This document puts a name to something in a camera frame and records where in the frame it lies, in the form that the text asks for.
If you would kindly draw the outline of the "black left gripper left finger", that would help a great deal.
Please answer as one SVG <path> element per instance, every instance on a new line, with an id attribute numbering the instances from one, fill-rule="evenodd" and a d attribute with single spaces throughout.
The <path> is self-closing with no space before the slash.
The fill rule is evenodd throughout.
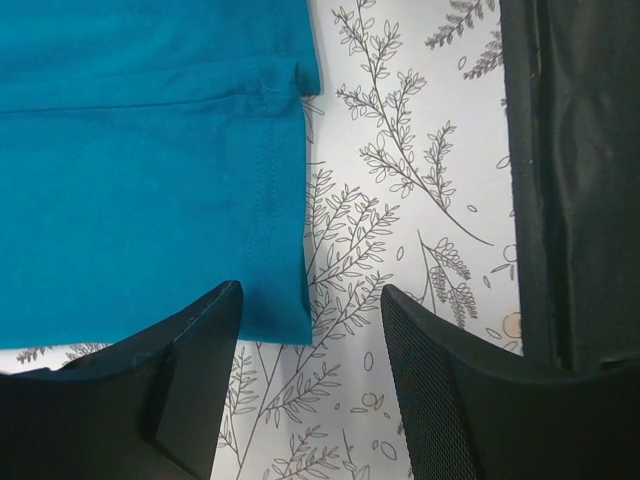
<path id="1" fill-rule="evenodd" d="M 5 479 L 207 479 L 243 307 L 227 281 L 78 358 L 1 378 Z"/>

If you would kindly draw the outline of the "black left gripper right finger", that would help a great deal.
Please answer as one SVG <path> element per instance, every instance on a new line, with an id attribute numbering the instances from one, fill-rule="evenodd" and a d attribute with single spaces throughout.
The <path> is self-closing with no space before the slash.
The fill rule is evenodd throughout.
<path id="1" fill-rule="evenodd" d="M 384 336 L 417 479 L 635 479 L 639 369 L 580 374 L 510 353 L 394 285 Z"/>

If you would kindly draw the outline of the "teal blue t shirt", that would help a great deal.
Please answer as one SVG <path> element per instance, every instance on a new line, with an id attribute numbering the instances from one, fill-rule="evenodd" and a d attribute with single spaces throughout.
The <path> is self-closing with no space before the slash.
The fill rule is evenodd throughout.
<path id="1" fill-rule="evenodd" d="M 312 340 L 304 1 L 1 5 L 1 345 L 116 342 L 226 280 Z"/>

